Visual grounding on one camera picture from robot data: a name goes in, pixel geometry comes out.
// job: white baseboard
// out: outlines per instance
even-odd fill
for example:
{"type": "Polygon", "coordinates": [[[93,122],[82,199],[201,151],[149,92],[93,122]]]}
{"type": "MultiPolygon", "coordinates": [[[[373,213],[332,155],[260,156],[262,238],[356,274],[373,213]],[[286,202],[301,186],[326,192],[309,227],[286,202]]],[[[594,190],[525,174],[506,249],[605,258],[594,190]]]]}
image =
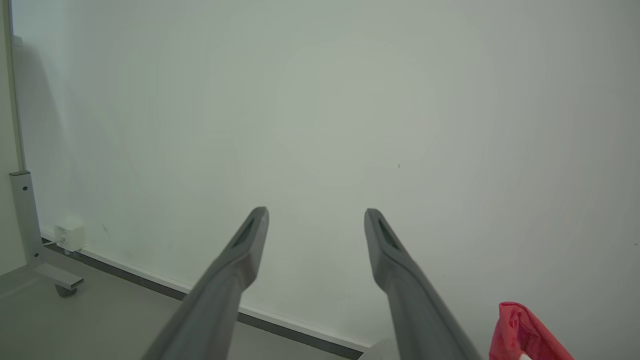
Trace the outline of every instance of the white baseboard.
{"type": "MultiPolygon", "coordinates": [[[[52,234],[52,232],[46,231],[45,229],[42,229],[42,237],[47,240],[55,239],[55,236],[52,234]]],[[[109,264],[111,266],[117,267],[131,274],[140,276],[146,280],[156,282],[160,285],[166,286],[168,288],[171,288],[183,293],[189,293],[193,288],[193,285],[184,284],[183,282],[169,279],[167,277],[164,277],[159,274],[155,274],[143,268],[139,268],[135,265],[125,264],[123,261],[119,261],[115,258],[112,258],[111,256],[100,254],[99,252],[92,250],[90,247],[82,248],[79,252],[82,255],[86,255],[90,258],[96,259],[105,264],[109,264]]],[[[352,348],[353,350],[357,350],[360,352],[364,352],[369,347],[371,347],[371,344],[367,344],[362,341],[350,339],[344,336],[340,336],[338,334],[334,334],[332,332],[318,329],[311,325],[298,322],[296,320],[287,318],[285,316],[276,315],[274,313],[270,313],[269,311],[258,309],[257,307],[253,307],[250,305],[240,303],[240,307],[238,311],[242,314],[252,316],[254,318],[258,318],[260,320],[273,323],[275,325],[286,327],[287,329],[301,332],[302,334],[313,336],[314,338],[329,341],[330,343],[352,348]]]]}

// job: red object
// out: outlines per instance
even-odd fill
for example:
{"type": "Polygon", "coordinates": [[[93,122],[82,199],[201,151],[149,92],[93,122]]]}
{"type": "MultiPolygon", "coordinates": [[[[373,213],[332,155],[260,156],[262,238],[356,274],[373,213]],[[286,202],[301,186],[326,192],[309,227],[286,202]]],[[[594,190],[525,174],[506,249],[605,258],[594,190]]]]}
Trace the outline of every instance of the red object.
{"type": "Polygon", "coordinates": [[[529,309],[517,302],[502,302],[489,360],[520,360],[522,354],[532,360],[574,360],[529,309]]]}

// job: white wall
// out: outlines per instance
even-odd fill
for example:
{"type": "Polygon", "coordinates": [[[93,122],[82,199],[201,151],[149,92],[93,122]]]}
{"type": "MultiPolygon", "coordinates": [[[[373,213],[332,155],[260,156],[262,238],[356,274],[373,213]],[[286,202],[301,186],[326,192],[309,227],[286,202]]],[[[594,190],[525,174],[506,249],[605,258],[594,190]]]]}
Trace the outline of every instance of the white wall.
{"type": "Polygon", "coordinates": [[[10,50],[8,17],[0,2],[0,275],[26,264],[15,216],[9,173],[19,171],[18,148],[13,128],[12,95],[8,66],[10,50]]]}
{"type": "Polygon", "coordinates": [[[376,207],[483,355],[514,300],[576,358],[635,357],[639,10],[16,2],[40,221],[81,217],[91,249],[193,284],[266,205],[243,303],[373,343],[376,207]]]}

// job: gray floor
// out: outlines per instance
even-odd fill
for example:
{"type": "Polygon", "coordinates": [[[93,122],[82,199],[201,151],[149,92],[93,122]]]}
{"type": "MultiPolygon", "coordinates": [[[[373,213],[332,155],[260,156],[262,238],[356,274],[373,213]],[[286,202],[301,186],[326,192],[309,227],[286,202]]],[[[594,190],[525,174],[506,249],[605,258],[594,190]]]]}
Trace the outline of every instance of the gray floor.
{"type": "MultiPolygon", "coordinates": [[[[52,251],[47,261],[84,277],[60,298],[48,280],[18,269],[0,277],[0,359],[139,359],[178,300],[52,251]]],[[[236,323],[230,360],[341,357],[236,323]]]]}

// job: caster wheel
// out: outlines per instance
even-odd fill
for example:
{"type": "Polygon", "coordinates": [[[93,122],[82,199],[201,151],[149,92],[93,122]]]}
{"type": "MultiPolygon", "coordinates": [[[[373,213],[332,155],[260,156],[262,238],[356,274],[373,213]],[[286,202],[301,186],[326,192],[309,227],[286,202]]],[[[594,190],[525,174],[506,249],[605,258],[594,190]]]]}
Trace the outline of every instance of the caster wheel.
{"type": "Polygon", "coordinates": [[[68,289],[63,288],[60,285],[56,285],[56,291],[58,292],[58,295],[60,295],[60,297],[66,298],[66,297],[69,297],[69,296],[77,293],[78,289],[75,288],[73,290],[68,290],[68,289]]]}

